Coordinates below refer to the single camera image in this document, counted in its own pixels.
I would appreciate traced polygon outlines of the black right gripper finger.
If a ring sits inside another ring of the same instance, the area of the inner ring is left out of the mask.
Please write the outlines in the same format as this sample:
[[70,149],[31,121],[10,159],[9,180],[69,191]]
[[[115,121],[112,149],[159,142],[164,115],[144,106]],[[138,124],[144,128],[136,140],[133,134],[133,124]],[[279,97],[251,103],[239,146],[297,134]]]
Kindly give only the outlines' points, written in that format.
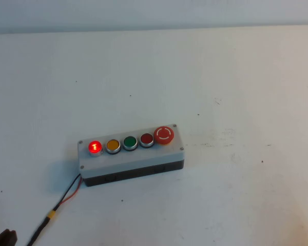
[[5,229],[0,233],[0,246],[15,246],[17,234],[15,230]]

